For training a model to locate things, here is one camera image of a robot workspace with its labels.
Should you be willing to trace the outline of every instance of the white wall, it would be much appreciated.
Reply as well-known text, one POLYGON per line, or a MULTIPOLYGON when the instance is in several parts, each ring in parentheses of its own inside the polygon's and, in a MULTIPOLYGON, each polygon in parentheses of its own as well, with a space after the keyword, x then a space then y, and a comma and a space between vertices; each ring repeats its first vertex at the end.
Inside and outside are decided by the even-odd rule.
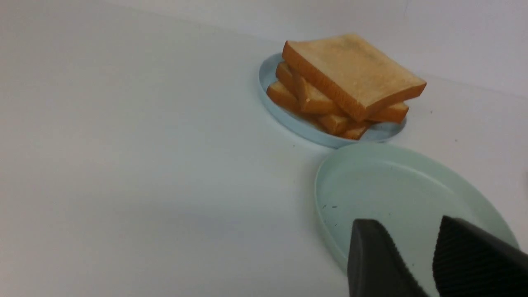
POLYGON ((528 97, 528 0, 107 0, 263 38, 355 31, 406 67, 528 97))

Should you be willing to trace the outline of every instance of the bread slice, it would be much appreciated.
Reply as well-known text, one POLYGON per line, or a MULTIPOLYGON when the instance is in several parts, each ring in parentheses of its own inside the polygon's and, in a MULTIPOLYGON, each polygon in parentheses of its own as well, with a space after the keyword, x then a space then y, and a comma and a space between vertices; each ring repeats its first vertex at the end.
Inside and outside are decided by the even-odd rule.
POLYGON ((294 78, 291 75, 290 67, 288 64, 286 64, 286 62, 279 63, 277 70, 275 71, 275 76, 290 93, 297 95, 297 92, 295 91, 294 78))
POLYGON ((339 106, 310 84, 299 72, 290 71, 300 108, 308 114, 348 116, 339 106))
POLYGON ((282 57, 357 122, 420 96, 427 84, 356 34, 286 41, 282 57))
POLYGON ((350 140, 359 140, 372 124, 369 122, 353 123, 339 136, 350 140))
POLYGON ((309 122, 316 129, 321 130, 323 132, 326 131, 325 127, 319 123, 316 116, 307 115, 300 112, 299 104, 297 103, 297 98, 295 98, 295 96, 290 93, 280 81, 276 81, 270 84, 268 89, 266 90, 266 93, 268 94, 268 97, 271 99, 271 101, 273 101, 281 108, 309 122))
POLYGON ((286 89, 286 87, 280 82, 276 81, 269 85, 266 90, 268 97, 278 106, 284 108, 285 110, 293 113, 300 114, 299 103, 297 98, 286 89))
POLYGON ((319 116, 319 123, 332 135, 339 135, 345 132, 351 121, 349 117, 336 115, 319 116))
MULTIPOLYGON (((295 91, 300 110, 309 114, 333 114, 338 116, 347 116, 347 114, 338 107, 338 105, 316 89, 297 71, 290 70, 295 83, 295 91)), ((409 106, 403 102, 393 104, 376 114, 368 117, 368 120, 374 122, 394 122, 400 124, 407 112, 409 106)))

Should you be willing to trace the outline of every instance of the light blue plate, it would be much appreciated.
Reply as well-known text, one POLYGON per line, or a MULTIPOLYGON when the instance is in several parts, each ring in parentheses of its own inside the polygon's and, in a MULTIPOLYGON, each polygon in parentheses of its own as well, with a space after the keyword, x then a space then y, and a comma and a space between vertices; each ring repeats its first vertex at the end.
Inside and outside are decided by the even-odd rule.
POLYGON ((517 247, 508 225, 471 184, 416 152, 388 144, 343 147, 319 167, 315 203, 333 257, 346 271, 352 222, 379 220, 430 296, 432 259, 443 215, 463 218, 517 247))
MULTIPOLYGON (((277 78, 275 77, 275 70, 277 69, 277 65, 279 65, 279 63, 282 61, 283 59, 280 53, 274 54, 267 58, 259 69, 259 83, 261 86, 261 88, 259 88, 259 97, 272 116, 292 132, 320 145, 339 148, 352 143, 357 143, 358 141, 347 140, 319 131, 310 123, 285 111, 273 103, 273 101, 271 101, 271 99, 266 94, 266 90, 270 84, 277 81, 277 78)), ((359 142, 385 142, 396 134, 400 133, 405 127, 406 122, 407 119, 404 119, 401 124, 380 123, 373 125, 361 137, 359 142)))

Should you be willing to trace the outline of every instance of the white tabletop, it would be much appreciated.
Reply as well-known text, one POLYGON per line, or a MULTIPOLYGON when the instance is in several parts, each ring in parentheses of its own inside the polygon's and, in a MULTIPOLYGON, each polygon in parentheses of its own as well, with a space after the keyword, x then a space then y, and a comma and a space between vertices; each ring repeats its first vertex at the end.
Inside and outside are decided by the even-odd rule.
MULTIPOLYGON (((0 11, 2 296, 346 296, 313 178, 260 103, 282 44, 99 2, 0 11)), ((391 143, 474 184, 528 250, 528 100, 423 75, 391 143)))

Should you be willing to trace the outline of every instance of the empty plate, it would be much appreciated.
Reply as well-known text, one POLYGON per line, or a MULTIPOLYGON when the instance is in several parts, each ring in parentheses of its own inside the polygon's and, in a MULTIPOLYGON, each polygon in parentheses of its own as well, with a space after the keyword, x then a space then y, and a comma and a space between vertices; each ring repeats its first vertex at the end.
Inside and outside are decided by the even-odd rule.
POLYGON ((376 219, 430 296, 438 296, 432 259, 443 215, 462 218, 517 247, 488 200, 447 167, 388 144, 343 147, 320 166, 315 203, 326 244, 346 271, 352 222, 376 219))

